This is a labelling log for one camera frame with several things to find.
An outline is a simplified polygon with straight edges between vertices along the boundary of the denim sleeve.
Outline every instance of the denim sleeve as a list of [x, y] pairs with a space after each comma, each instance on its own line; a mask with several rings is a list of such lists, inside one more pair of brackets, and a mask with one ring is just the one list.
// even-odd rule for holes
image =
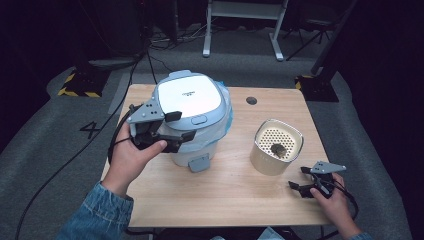
[[134, 200], [123, 199], [98, 182], [56, 239], [119, 239], [128, 227]]
[[349, 240], [372, 240], [372, 237], [368, 233], [360, 233], [349, 238]]

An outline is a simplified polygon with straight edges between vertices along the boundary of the gray carpet floor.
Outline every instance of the gray carpet floor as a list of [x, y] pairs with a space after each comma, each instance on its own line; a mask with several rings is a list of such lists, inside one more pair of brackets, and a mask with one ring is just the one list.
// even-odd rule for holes
[[[189, 69], [223, 81], [227, 86], [295, 88], [294, 78], [310, 74], [326, 42], [312, 43], [291, 61], [278, 62], [269, 32], [272, 29], [215, 33], [209, 58], [202, 57], [203, 38], [173, 49], [151, 49], [155, 76], [162, 79], [170, 70]], [[300, 46], [296, 33], [284, 40], [279, 38], [279, 42], [285, 55]], [[50, 101], [22, 127], [0, 156], [0, 239], [14, 238], [24, 208], [35, 192], [88, 143], [88, 133], [80, 128], [93, 121], [100, 128], [111, 117], [95, 140], [35, 199], [25, 216], [20, 239], [54, 238], [100, 180], [107, 147], [118, 121], [118, 115], [112, 113], [123, 96], [130, 68], [111, 73], [101, 98], [58, 96], [71, 70], [72, 66], [51, 80], [46, 89]], [[154, 84], [147, 58], [135, 69], [133, 82]], [[359, 204], [356, 222], [375, 239], [412, 239], [402, 199], [358, 119], [346, 82], [336, 74], [332, 85], [338, 103], [307, 102], [307, 105], [329, 160], [348, 168], [342, 175]], [[302, 239], [320, 236], [318, 226], [293, 229]], [[333, 227], [325, 226], [326, 233], [332, 230]], [[123, 238], [147, 239], [128, 235]]]

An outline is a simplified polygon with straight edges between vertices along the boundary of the beige container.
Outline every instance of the beige container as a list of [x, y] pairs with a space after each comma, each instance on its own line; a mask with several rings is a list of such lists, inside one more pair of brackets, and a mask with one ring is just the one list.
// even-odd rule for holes
[[260, 173], [282, 174], [300, 153], [302, 134], [292, 126], [275, 120], [265, 121], [255, 135], [250, 161]]

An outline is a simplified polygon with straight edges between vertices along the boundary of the rice cooker lid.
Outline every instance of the rice cooker lid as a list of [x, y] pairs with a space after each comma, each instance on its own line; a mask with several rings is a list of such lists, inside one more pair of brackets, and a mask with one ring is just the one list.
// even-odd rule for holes
[[225, 115], [225, 100], [219, 87], [206, 75], [188, 70], [174, 72], [156, 86], [154, 96], [164, 113], [182, 112], [178, 121], [166, 124], [177, 130], [210, 126]]

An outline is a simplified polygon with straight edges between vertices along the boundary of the hand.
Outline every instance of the hand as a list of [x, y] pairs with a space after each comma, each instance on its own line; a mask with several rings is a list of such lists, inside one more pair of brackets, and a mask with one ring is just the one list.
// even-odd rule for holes
[[[333, 178], [344, 187], [343, 178], [339, 174], [333, 173]], [[315, 188], [311, 189], [311, 193], [323, 208], [325, 215], [337, 227], [343, 239], [348, 239], [362, 232], [350, 215], [346, 196], [342, 191], [335, 188], [329, 199], [325, 198]]]
[[[116, 141], [130, 137], [128, 123], [122, 125]], [[166, 141], [158, 141], [152, 146], [139, 150], [131, 140], [115, 145], [109, 171], [102, 181], [102, 185], [109, 191], [125, 198], [128, 186], [140, 175], [146, 164], [165, 149]]]

